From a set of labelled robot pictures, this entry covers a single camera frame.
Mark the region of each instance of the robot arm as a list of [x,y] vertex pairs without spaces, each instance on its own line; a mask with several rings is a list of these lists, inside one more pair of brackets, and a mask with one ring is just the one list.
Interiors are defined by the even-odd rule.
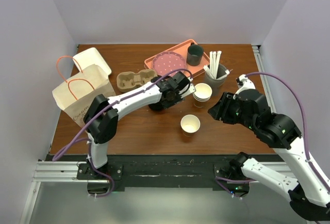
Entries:
[[151,87],[157,79],[158,77],[144,86],[122,95],[109,98],[99,95],[94,99],[84,117],[85,123],[107,105],[115,103],[88,127],[88,137],[92,142],[91,157],[96,169],[102,170],[103,166],[107,166],[109,140],[115,136],[117,123],[120,119],[146,105],[149,105],[153,110],[167,109],[183,101],[185,96],[195,92],[195,87],[191,83],[192,79],[187,78],[181,72],[168,79],[163,79]]
[[[330,195],[311,169],[304,151],[304,141],[293,120],[271,113],[266,97],[245,77],[237,79],[239,90],[223,93],[220,101],[208,113],[224,123],[240,123],[252,130],[262,142],[272,148],[288,165],[296,179],[273,171],[240,153],[230,162],[233,174],[245,176],[268,186],[285,197],[293,210],[307,220],[330,220]],[[323,177],[329,179],[310,156]]]

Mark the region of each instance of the orange bag handle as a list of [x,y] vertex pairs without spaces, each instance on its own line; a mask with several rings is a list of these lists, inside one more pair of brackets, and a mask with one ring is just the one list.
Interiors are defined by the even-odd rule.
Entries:
[[75,98],[76,100],[78,100],[78,98],[76,97],[75,94],[73,94],[73,92],[71,91],[71,88],[70,88],[70,83],[71,83],[72,81],[86,81],[86,82],[87,82],[87,83],[93,88],[93,90],[95,90],[95,88],[93,87],[93,85],[92,85],[88,80],[86,80],[86,79],[84,79],[84,78],[74,78],[74,79],[70,80],[70,81],[68,82],[68,89],[69,89],[70,93],[72,94],[72,96],[74,96],[74,98]]
[[83,73],[83,70],[81,69],[81,66],[80,66],[79,63],[76,61],[76,59],[73,58],[73,57],[70,56],[70,55],[64,55],[64,56],[61,56],[60,58],[58,58],[58,59],[57,59],[57,62],[56,62],[56,69],[57,69],[57,72],[58,72],[58,74],[62,77],[62,79],[63,79],[65,82],[68,82],[67,79],[64,78],[63,74],[62,74],[62,73],[60,72],[60,70],[58,69],[58,63],[60,62],[60,60],[63,59],[63,58],[66,58],[66,57],[68,57],[68,58],[72,58],[72,59],[77,63],[77,65],[79,66],[80,71],[81,71],[82,73]]

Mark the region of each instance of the brown tabletop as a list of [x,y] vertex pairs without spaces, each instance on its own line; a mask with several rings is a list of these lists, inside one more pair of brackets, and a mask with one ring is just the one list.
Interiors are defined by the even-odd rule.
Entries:
[[[96,47],[107,61],[112,74],[109,79],[116,91],[116,77],[121,72],[138,72],[145,59],[160,53],[173,44],[126,44],[126,45],[80,45],[78,52]],[[160,113],[148,106],[130,113],[118,123],[117,134],[109,142],[108,154],[249,154],[273,153],[264,143],[245,127],[236,124],[223,124],[214,121],[207,110],[219,100],[223,91],[236,92],[235,79],[249,72],[258,71],[251,45],[248,44],[203,44],[207,54],[210,51],[222,51],[221,61],[228,69],[233,69],[223,85],[220,94],[212,97],[207,106],[196,108],[192,96]],[[74,67],[72,74],[78,70]],[[203,81],[204,74],[194,78],[193,83]],[[259,76],[251,77],[256,88],[263,92]],[[196,115],[201,121],[200,130],[193,137],[186,137],[180,129],[180,120],[184,115]],[[79,131],[79,126],[66,113],[62,112],[57,124],[50,154],[59,151],[68,144]],[[74,145],[68,154],[86,154],[86,143]]]

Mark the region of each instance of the orange tray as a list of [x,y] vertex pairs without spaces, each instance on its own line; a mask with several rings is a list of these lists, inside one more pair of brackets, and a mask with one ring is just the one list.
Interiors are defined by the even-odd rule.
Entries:
[[[188,53],[188,47],[190,46],[191,43],[197,44],[193,39],[189,39],[183,43],[180,43],[174,47],[169,48],[168,50],[165,51],[173,51],[176,52],[180,55],[183,56],[184,59],[187,59],[187,53]],[[146,69],[153,69],[153,59],[156,57],[156,55],[148,58],[147,60],[144,61],[144,67]],[[207,56],[207,54],[204,52],[204,55],[202,57],[201,63],[198,66],[191,66],[187,64],[187,69],[192,73],[193,77],[196,77],[198,75],[201,75],[204,73],[203,66],[204,65],[209,65],[210,64],[210,58]]]

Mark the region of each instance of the paper bag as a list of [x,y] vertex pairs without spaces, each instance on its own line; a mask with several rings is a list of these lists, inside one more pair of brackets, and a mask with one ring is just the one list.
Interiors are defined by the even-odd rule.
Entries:
[[[56,64],[57,70],[61,58]],[[80,127],[85,125],[84,116],[97,95],[103,94],[106,98],[116,95],[107,73],[100,66],[90,65],[68,79],[58,72],[64,82],[53,90],[53,97],[57,106]]]

